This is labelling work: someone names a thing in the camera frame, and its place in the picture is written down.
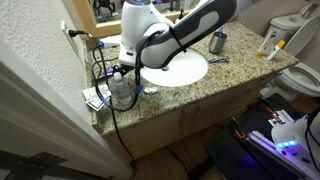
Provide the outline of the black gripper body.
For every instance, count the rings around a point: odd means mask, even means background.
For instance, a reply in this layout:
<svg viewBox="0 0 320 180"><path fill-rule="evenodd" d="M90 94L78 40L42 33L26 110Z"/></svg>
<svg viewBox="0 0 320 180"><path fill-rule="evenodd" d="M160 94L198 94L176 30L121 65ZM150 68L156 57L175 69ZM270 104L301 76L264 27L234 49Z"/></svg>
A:
<svg viewBox="0 0 320 180"><path fill-rule="evenodd" d="M124 65L124 64L114 66L114 71L120 72L122 76L126 75L131 70L134 70L133 66L128 66L128 65Z"/></svg>

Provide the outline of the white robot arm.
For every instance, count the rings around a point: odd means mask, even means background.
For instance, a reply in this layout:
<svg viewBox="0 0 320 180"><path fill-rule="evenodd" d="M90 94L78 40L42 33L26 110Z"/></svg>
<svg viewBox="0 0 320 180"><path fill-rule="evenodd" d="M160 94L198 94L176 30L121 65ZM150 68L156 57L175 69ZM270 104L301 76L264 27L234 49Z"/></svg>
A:
<svg viewBox="0 0 320 180"><path fill-rule="evenodd" d="M142 79L165 87L202 79L208 63L189 47L259 1L200 0L188 15L172 23L150 0L126 0L119 61L135 68L135 92L142 91Z"/></svg>

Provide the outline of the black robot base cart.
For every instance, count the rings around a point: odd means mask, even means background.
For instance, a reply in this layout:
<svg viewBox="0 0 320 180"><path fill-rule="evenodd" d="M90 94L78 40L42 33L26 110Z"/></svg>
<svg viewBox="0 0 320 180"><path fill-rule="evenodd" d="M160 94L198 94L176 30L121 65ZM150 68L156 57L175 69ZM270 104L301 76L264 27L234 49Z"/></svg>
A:
<svg viewBox="0 0 320 180"><path fill-rule="evenodd" d="M227 180L320 180L319 109L260 100L205 149Z"/></svg>

